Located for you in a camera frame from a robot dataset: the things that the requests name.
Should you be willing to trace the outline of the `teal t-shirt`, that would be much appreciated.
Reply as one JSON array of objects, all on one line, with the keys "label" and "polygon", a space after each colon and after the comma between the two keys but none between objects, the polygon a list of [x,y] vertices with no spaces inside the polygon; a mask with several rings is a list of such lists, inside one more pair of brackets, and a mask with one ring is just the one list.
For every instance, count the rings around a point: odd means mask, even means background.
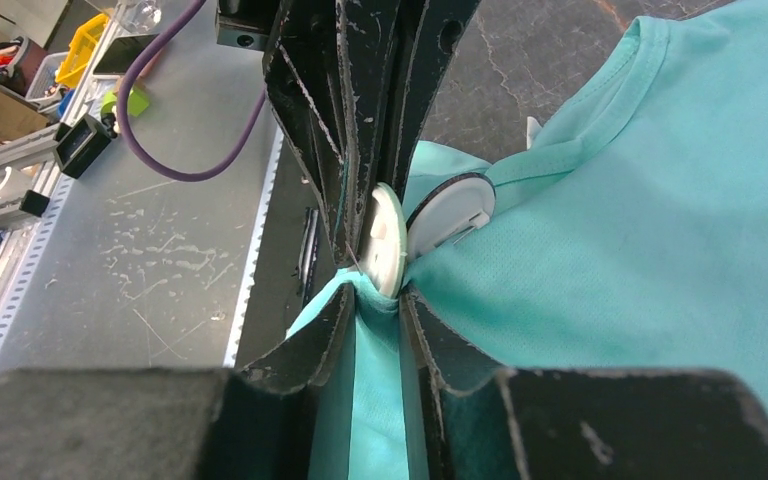
[{"label": "teal t-shirt", "polygon": [[[481,229],[406,261],[455,331],[512,366],[712,367],[768,412],[768,1],[640,16],[524,152],[489,163],[430,142],[413,158],[407,221],[435,187],[495,187]],[[397,302],[358,294],[349,477],[409,475]]]}]

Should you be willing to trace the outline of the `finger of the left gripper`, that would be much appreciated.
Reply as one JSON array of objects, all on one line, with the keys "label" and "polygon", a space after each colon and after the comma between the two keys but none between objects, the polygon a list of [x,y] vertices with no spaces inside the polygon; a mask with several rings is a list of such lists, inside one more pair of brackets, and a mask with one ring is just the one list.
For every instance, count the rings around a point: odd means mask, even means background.
[{"label": "finger of the left gripper", "polygon": [[334,263],[359,258],[376,184],[396,1],[281,1],[265,50],[267,96],[309,177]]},{"label": "finger of the left gripper", "polygon": [[413,152],[464,30],[480,2],[403,1],[383,144],[383,182],[402,198]]}]

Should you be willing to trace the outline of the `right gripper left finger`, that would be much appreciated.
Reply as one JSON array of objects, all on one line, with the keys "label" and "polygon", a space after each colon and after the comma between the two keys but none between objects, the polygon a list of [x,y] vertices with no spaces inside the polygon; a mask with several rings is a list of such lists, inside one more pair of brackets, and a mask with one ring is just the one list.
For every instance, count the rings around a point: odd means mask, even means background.
[{"label": "right gripper left finger", "polygon": [[242,369],[0,375],[0,479],[345,479],[355,291]]}]

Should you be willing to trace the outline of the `yellow landscape brooch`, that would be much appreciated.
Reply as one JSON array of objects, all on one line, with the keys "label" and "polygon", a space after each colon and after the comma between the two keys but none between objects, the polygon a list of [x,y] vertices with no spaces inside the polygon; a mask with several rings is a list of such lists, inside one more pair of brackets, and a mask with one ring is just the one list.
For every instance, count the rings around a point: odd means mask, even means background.
[{"label": "yellow landscape brooch", "polygon": [[381,295],[395,298],[407,261],[407,227],[394,190],[378,183],[371,193],[361,235],[359,268]]}]

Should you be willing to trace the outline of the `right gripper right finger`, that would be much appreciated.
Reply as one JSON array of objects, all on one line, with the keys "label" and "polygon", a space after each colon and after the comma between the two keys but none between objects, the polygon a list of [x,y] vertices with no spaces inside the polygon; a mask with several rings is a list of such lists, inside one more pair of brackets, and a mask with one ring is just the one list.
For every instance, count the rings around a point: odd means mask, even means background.
[{"label": "right gripper right finger", "polygon": [[413,479],[768,479],[768,414],[711,369],[518,369],[400,294]]}]

